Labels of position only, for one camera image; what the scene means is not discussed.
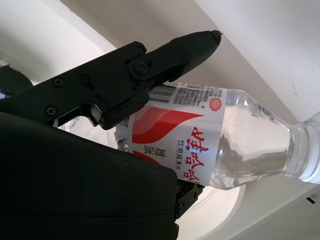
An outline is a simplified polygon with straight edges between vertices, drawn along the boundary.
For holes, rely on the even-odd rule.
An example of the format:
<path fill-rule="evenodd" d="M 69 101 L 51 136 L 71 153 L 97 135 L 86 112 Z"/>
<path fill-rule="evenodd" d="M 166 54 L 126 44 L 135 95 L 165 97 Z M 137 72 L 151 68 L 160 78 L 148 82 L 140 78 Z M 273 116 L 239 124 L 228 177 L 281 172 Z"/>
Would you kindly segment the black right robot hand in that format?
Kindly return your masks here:
<path fill-rule="evenodd" d="M 218 48 L 218 30 L 147 52 L 132 42 L 0 101 L 0 236 L 7 240 L 175 240 L 203 187 L 167 167 L 59 127 L 109 130 Z"/>

